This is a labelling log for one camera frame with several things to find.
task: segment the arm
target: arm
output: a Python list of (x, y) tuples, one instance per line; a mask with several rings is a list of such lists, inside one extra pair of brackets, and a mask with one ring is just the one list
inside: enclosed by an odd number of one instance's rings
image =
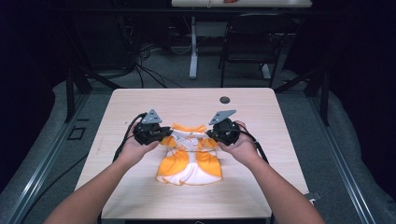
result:
[(59, 204), (45, 223), (93, 223), (125, 173), (158, 144), (153, 142), (141, 146), (133, 137), (129, 138), (119, 157)]
[(278, 223), (325, 223), (311, 202), (259, 156), (248, 136), (241, 133), (234, 145), (219, 146), (253, 173)]

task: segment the tabletop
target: tabletop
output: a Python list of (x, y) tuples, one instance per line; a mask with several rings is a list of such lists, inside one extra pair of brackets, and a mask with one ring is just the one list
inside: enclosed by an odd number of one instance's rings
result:
[[(228, 97), (228, 104), (221, 97)], [(111, 162), (131, 121), (154, 109), (161, 126), (195, 127), (216, 112), (235, 109), (231, 120), (242, 120), (261, 143), (271, 164), (301, 193), (308, 192), (276, 96), (266, 88), (121, 89), (115, 90), (92, 143), (77, 188)], [(212, 219), (269, 217), (271, 210), (251, 172), (230, 154), (217, 150), (223, 179), (203, 186), (175, 186), (155, 179), (166, 148), (157, 146), (121, 180), (102, 218)]]
[(173, 7), (311, 7), (311, 0), (172, 0)]

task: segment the clothing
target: clothing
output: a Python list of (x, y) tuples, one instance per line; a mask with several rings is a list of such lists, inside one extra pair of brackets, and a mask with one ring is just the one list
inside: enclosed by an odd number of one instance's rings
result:
[(175, 185), (205, 185), (222, 179), (216, 149), (218, 144), (207, 136), (205, 125), (185, 127), (174, 123), (173, 132), (161, 144), (168, 146), (160, 164), (157, 180)]

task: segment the white desk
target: white desk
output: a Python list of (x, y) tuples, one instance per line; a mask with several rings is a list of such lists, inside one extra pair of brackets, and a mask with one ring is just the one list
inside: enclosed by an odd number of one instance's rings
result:
[[(222, 104), (219, 98), (231, 102)], [(271, 89), (116, 90), (108, 103), (77, 188), (104, 170), (132, 119), (155, 109), (162, 126), (177, 122), (205, 124), (220, 110), (236, 109), (261, 143), (271, 165), (301, 193), (308, 192), (275, 94)], [(133, 167), (108, 200), (103, 218), (206, 219), (269, 217), (271, 210), (251, 172), (230, 154), (217, 152), (223, 173), (220, 182), (205, 186), (175, 186), (155, 179), (166, 148), (158, 146)]]
[[(172, 0), (173, 7), (311, 7), (311, 0), (239, 0), (235, 3), (223, 3), (223, 0)], [(196, 79), (198, 53), (196, 48), (196, 22), (191, 20), (191, 63), (190, 78)]]

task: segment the chair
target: chair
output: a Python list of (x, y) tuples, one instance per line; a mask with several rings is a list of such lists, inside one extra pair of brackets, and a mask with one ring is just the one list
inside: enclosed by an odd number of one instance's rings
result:
[(282, 44), (291, 26), (291, 18), (285, 15), (245, 13), (233, 17), (226, 26), (219, 61), (220, 86), (223, 87), (224, 84), (226, 62), (257, 63), (261, 67), (266, 63), (273, 63), (269, 84), (271, 88)]

